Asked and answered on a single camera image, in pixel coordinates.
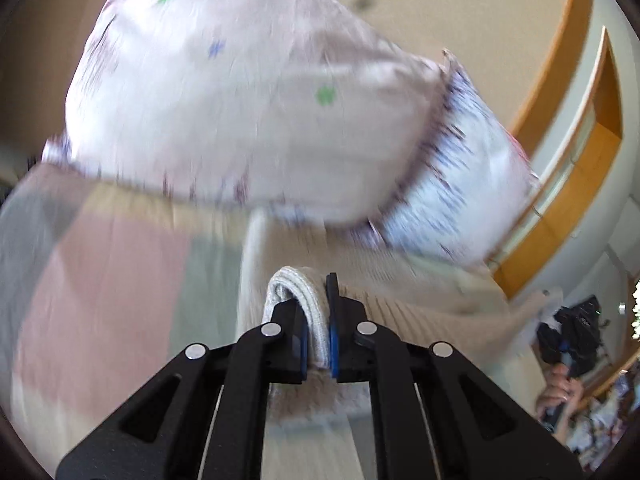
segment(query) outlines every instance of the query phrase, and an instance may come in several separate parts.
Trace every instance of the blue patterned pillow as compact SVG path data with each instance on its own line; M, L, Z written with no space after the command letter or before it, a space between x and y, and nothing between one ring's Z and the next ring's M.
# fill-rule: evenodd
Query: blue patterned pillow
M462 65L445 54L447 91L416 164L389 208L356 237L471 266L507 235L537 179Z

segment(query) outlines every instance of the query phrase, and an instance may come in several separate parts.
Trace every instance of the beige garment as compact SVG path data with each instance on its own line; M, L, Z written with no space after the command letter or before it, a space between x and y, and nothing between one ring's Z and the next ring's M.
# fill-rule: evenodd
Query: beige garment
M298 425L370 410L368 384L330 378L324 291L329 272L337 273L340 294L361 301L370 320L412 344L450 342L479 367L528 346L539 320L562 303L562 292L553 290L511 308L482 272L426 260L417 265L399 253L365 250L255 212L242 260L238 335L270 319L273 307L289 298L300 302L310 332L308 380L272 387L271 422Z

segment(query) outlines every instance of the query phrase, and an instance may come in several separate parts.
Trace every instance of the bed sheet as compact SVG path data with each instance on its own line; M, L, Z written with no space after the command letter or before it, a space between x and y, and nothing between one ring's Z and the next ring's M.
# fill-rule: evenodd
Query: bed sheet
M188 344L235 341L247 226L241 210L171 202L47 164L18 186L0 210L0 406L52 476ZM496 286L451 269L445 279L467 291ZM543 379L530 352L490 372L532 410ZM267 427L262 472L376 478L370 414Z

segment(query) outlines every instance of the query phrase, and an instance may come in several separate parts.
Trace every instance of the silver screw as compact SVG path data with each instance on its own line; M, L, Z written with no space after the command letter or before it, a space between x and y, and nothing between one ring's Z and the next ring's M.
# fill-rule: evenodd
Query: silver screw
M273 337L282 332L282 327L277 323L267 323L262 326L260 332L267 337Z
M372 323L370 321L363 321L358 323L356 330L360 332L362 335L371 335L376 333L376 330L378 330L378 327L376 326L375 323Z
M184 354L189 359L200 359L206 353L207 349L199 343L187 346L187 349L184 351Z
M449 357L451 354L453 354L453 346L451 346L449 343L441 341L433 345L433 353L438 357Z

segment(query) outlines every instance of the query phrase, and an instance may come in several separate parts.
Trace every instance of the pillow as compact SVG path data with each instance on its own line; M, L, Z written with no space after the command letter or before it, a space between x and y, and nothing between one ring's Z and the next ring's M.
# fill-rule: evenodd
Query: pillow
M353 224L402 180L442 75L335 0L109 0L66 98L68 159L170 196Z
M392 205L354 230L370 246L481 263L508 234L537 185L519 143L449 52L440 116Z

